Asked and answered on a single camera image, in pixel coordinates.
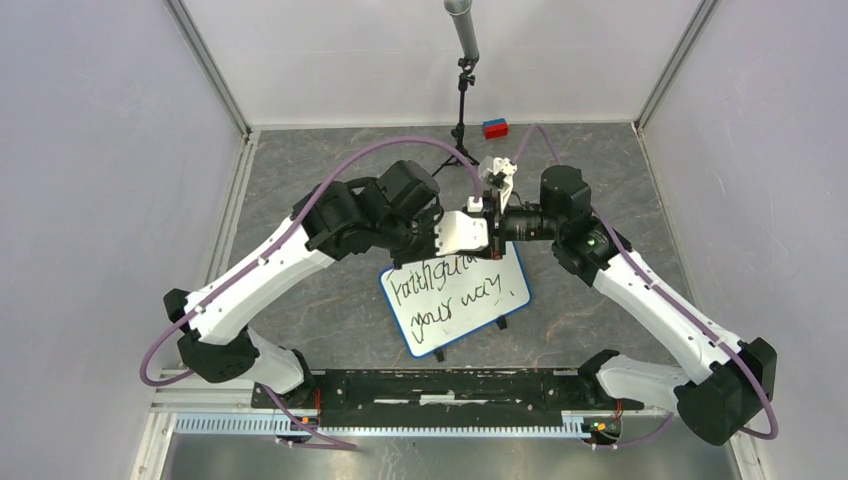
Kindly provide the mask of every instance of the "gray marble floor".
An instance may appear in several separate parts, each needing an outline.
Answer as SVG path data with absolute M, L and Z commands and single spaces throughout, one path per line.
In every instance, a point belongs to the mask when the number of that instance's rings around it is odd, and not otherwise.
M 548 125 L 563 158 L 583 170 L 602 208 L 671 286 L 688 297 L 662 206 L 636 137 L 627 124 Z M 485 140 L 474 127 L 466 145 L 482 159 L 513 157 L 526 126 L 508 137 Z M 292 205 L 357 150 L 397 135 L 425 135 L 450 143 L 449 127 L 266 131 L 250 174 L 231 264 L 250 253 L 279 226 Z M 414 160 L 432 171 L 446 155 L 424 145 L 392 146 L 354 165 L 347 176 L 379 176 L 392 162 Z M 554 162 L 540 136 L 531 140 L 519 164 L 516 190 L 537 200 L 539 176 Z M 448 168 L 437 177 L 442 203 L 459 208 L 471 193 L 467 173 Z M 623 309 L 560 268 L 544 242 L 521 244 L 533 301 L 510 316 L 509 328 L 486 327 L 447 349 L 446 362 L 409 355 L 383 298 L 377 275 L 389 265 L 373 249 L 349 256 L 300 282 L 273 302 L 251 325 L 272 342 L 297 348 L 313 368 L 451 366 L 577 366 L 603 348 L 645 361 L 672 357 Z

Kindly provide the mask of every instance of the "floor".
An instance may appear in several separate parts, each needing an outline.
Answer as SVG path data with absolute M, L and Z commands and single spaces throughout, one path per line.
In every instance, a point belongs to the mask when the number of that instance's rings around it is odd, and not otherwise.
M 688 296 L 662 207 L 636 136 L 628 124 L 546 126 L 566 162 L 583 170 L 593 203 L 602 208 L 670 285 Z M 345 158 L 377 141 L 423 135 L 451 141 L 449 127 L 357 128 L 265 131 L 253 161 L 230 263 L 250 253 L 279 226 L 294 203 Z M 466 146 L 472 155 L 513 157 L 526 126 L 487 141 L 475 128 Z M 428 171 L 446 158 L 425 145 L 379 150 L 344 178 L 379 176 L 398 159 L 414 160 Z M 553 158 L 536 134 L 521 159 L 516 191 L 538 199 L 539 176 Z M 471 193 L 467 173 L 447 168 L 437 177 L 442 203 L 459 208 Z M 251 322 L 268 340 L 304 353 L 312 368 L 452 366 L 577 366 L 604 348 L 639 360 L 673 363 L 668 352 L 623 309 L 560 268 L 545 242 L 524 243 L 519 252 L 533 301 L 509 317 L 509 328 L 491 326 L 447 349 L 447 360 L 409 355 L 382 291 L 379 272 L 388 254 L 372 249 L 349 256 L 300 282 Z
M 622 440 L 656 427 L 655 418 L 626 418 Z M 289 450 L 258 436 L 177 435 L 163 480 L 202 478 L 737 480 L 729 448 L 710 447 L 674 422 L 638 448 L 592 452 L 579 440 L 538 438 L 348 439 L 358 452 Z

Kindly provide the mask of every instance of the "red and blue block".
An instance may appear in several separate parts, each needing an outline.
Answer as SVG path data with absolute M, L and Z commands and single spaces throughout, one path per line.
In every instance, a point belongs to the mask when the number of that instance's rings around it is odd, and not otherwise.
M 509 133 L 509 124 L 503 118 L 483 122 L 483 136 L 486 140 L 505 137 Z

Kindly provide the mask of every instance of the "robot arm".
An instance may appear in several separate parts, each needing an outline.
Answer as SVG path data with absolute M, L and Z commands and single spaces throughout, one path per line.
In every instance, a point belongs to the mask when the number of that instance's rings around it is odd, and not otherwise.
M 308 381 L 308 367 L 296 350 L 266 341 L 248 322 L 299 281 L 372 246 L 389 250 L 396 266 L 485 246 L 485 220 L 444 212 L 438 193 L 435 180 L 406 161 L 379 179 L 334 182 L 279 249 L 268 246 L 292 227 L 292 218 L 211 284 L 165 295 L 172 321 L 192 312 L 177 342 L 183 362 L 211 383 L 246 378 L 281 394 Z M 308 197 L 294 206 L 295 213 Z M 474 209 L 474 202 L 468 207 Z
M 511 172 L 500 168 L 498 159 L 488 160 L 488 183 L 501 189 L 507 183 L 499 181 L 499 176 L 508 178 Z M 666 284 L 626 239 L 608 230 L 593 213 L 591 189 L 580 170 L 569 166 L 545 170 L 539 198 L 538 204 L 516 207 L 505 205 L 500 193 L 487 192 L 483 214 L 491 225 L 492 258 L 504 251 L 507 241 L 553 241 L 551 250 L 566 271 L 627 310 L 680 363 L 680 367 L 653 365 L 605 350 L 587 361 L 579 374 L 597 387 L 599 395 L 638 400 L 679 413 L 702 439 L 724 444 L 762 404 L 722 344 L 741 357 L 769 399 L 777 359 L 774 349 L 759 338 L 746 344 Z M 644 277 L 619 251 L 615 240 L 645 272 Z M 711 334 L 705 334 L 663 295 L 694 315 Z

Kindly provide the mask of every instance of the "white bracket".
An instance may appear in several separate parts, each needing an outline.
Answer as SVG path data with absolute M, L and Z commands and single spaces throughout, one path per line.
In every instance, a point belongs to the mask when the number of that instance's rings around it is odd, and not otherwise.
M 480 166 L 477 168 L 477 175 L 481 180 L 486 182 L 489 185 L 492 185 L 498 190 L 498 196 L 500 197 L 500 205 L 501 205 L 501 213 L 503 213 L 506 208 L 507 201 L 509 201 L 509 196 L 512 195 L 513 188 L 513 176 L 515 172 L 518 170 L 518 166 L 510 162 L 508 158 L 493 158 L 486 157 L 480 162 Z M 493 176 L 497 176 L 499 174 L 504 174 L 503 178 L 503 186 L 498 187 L 493 185 L 490 181 L 490 178 Z
M 460 250 L 480 250 L 489 244 L 486 220 L 452 210 L 436 225 L 436 253 L 441 257 Z
M 596 376 L 612 398 L 631 398 L 674 413 L 677 413 L 674 389 L 689 381 L 680 367 L 639 362 L 624 355 L 609 359 Z

